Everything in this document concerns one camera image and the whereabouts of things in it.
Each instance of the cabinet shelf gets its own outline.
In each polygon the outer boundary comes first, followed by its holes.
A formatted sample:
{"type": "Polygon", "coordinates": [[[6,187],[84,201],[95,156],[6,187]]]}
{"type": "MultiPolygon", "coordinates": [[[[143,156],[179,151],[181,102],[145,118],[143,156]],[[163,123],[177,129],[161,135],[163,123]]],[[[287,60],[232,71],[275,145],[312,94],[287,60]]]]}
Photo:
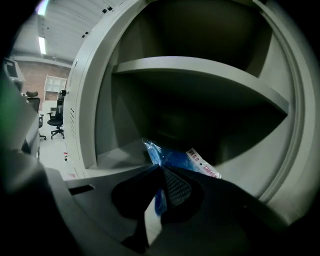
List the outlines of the cabinet shelf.
{"type": "Polygon", "coordinates": [[[148,87],[165,94],[214,105],[247,108],[270,103],[288,113],[289,103],[259,78],[213,60],[161,56],[127,61],[113,68],[114,74],[131,74],[148,87]]]}

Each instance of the black office chair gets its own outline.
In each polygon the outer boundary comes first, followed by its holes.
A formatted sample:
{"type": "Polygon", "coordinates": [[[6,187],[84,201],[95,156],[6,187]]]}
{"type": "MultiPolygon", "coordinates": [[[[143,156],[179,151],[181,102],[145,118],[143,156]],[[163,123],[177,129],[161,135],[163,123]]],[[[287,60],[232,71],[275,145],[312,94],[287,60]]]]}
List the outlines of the black office chair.
{"type": "MultiPolygon", "coordinates": [[[[28,100],[29,104],[31,104],[33,109],[35,110],[35,112],[37,112],[39,114],[40,98],[37,97],[38,92],[37,91],[35,91],[35,92],[27,91],[25,94],[28,96],[27,100],[28,100]]],[[[41,114],[40,116],[41,117],[39,117],[39,128],[41,128],[43,126],[43,122],[44,122],[44,119],[43,119],[44,114],[41,114]]],[[[39,135],[40,135],[40,138],[44,138],[44,140],[47,139],[47,137],[44,135],[41,135],[40,132],[39,132],[39,135]]]]}
{"type": "Polygon", "coordinates": [[[63,119],[63,109],[64,109],[64,96],[62,96],[61,92],[59,92],[58,100],[56,102],[56,110],[55,115],[52,117],[52,112],[47,113],[50,115],[50,120],[47,122],[50,126],[56,126],[56,130],[51,131],[51,140],[53,140],[53,136],[56,134],[61,134],[62,138],[65,138],[64,130],[61,129],[64,124],[63,119]]]}

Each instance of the fluorescent light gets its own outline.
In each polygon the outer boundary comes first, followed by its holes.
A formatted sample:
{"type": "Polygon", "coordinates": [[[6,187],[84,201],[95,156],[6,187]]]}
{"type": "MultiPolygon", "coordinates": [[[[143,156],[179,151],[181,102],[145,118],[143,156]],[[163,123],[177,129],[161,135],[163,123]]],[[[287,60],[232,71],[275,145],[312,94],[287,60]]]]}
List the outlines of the fluorescent light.
{"type": "Polygon", "coordinates": [[[46,41],[43,37],[39,37],[40,52],[46,54],[46,41]]]}
{"type": "Polygon", "coordinates": [[[42,0],[41,3],[39,3],[39,5],[37,6],[36,12],[39,15],[45,15],[48,3],[49,3],[49,0],[42,0]]]}

